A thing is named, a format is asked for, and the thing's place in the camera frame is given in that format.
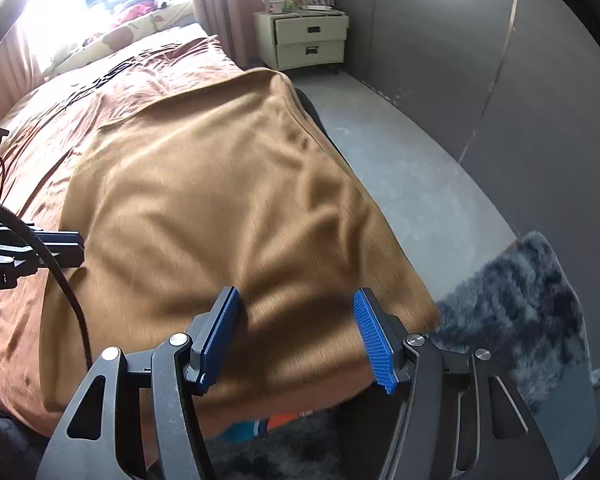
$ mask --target blue gripper pad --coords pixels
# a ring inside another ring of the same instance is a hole
[[[370,288],[361,288],[354,294],[353,317],[376,382],[392,394],[398,384],[396,371],[401,366],[402,342]]]
[[[200,394],[206,393],[217,380],[224,356],[234,336],[240,311],[240,294],[236,288],[222,289],[211,311],[204,314],[205,322],[194,338],[192,350],[199,354],[200,365],[196,384]]]

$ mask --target gray wall panel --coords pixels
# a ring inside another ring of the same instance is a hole
[[[600,48],[562,0],[519,0],[463,166],[518,234],[554,246],[600,364]]]
[[[456,160],[484,107],[512,0],[376,0],[370,83]]]
[[[349,38],[345,46],[345,68],[353,77],[367,81],[374,0],[335,0],[349,15]]]

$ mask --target concrete floor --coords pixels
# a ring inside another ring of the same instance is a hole
[[[458,163],[375,92],[320,67],[289,75],[314,103],[434,300],[515,240]]]

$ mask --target white plastic container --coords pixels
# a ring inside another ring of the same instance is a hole
[[[282,14],[285,12],[286,0],[262,0],[262,3],[269,14]]]

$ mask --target drawer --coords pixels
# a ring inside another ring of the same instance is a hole
[[[279,45],[278,69],[344,61],[344,40]]]
[[[346,40],[348,16],[315,16],[276,20],[276,43],[288,45],[309,41]]]

